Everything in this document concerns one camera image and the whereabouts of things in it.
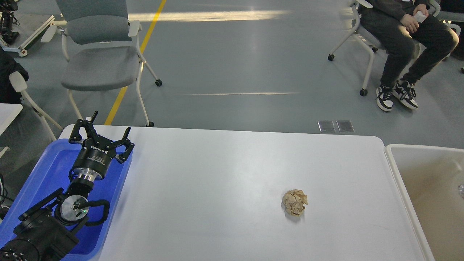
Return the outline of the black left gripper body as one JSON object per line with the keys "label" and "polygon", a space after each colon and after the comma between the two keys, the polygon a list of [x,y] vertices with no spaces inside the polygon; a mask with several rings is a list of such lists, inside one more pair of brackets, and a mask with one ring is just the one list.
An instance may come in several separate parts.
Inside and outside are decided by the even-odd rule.
{"label": "black left gripper body", "polygon": [[77,159],[70,170],[70,180],[91,176],[90,181],[103,180],[116,156],[112,140],[105,137],[87,138],[82,142]]}

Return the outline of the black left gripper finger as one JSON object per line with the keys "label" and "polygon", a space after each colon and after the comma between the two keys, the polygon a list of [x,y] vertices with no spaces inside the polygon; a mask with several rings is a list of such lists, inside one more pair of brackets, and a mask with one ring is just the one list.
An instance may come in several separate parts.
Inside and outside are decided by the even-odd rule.
{"label": "black left gripper finger", "polygon": [[98,134],[94,128],[93,122],[96,119],[98,113],[98,111],[95,111],[90,120],[78,119],[76,121],[69,137],[70,144],[83,144],[83,138],[80,134],[81,128],[85,129],[87,138],[92,138],[95,140],[97,139]]}
{"label": "black left gripper finger", "polygon": [[[130,133],[131,127],[127,127],[122,139],[110,142],[109,144],[109,156],[111,159],[116,159],[117,162],[120,164],[123,164],[128,160],[129,156],[131,155],[133,149],[134,149],[134,143],[132,143],[129,139],[129,133]],[[117,153],[117,148],[123,146],[125,148],[124,152]]]}

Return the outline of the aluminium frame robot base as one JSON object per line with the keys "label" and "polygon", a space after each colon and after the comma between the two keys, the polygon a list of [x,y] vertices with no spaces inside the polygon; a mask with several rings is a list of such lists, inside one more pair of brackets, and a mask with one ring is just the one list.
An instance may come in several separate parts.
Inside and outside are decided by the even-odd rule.
{"label": "aluminium frame robot base", "polygon": [[1,48],[17,53],[20,57],[28,54],[28,48],[55,20],[53,15],[16,14],[17,0],[1,1]]}

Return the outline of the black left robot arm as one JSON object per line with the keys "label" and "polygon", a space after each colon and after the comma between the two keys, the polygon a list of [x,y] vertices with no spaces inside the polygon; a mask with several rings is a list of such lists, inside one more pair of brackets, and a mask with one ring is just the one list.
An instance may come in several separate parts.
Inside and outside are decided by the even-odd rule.
{"label": "black left robot arm", "polygon": [[87,261],[109,231],[134,143],[99,135],[78,119],[68,140],[53,141],[1,223],[2,261]]}

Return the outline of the person's bare hand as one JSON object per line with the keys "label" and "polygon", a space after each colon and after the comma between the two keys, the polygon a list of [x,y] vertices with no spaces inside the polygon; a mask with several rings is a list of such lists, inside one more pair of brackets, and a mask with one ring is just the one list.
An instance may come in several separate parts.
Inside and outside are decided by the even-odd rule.
{"label": "person's bare hand", "polygon": [[416,20],[416,18],[409,14],[405,14],[401,18],[400,23],[406,28],[406,31],[408,31],[410,34],[413,34],[416,31],[418,31],[419,22]]}

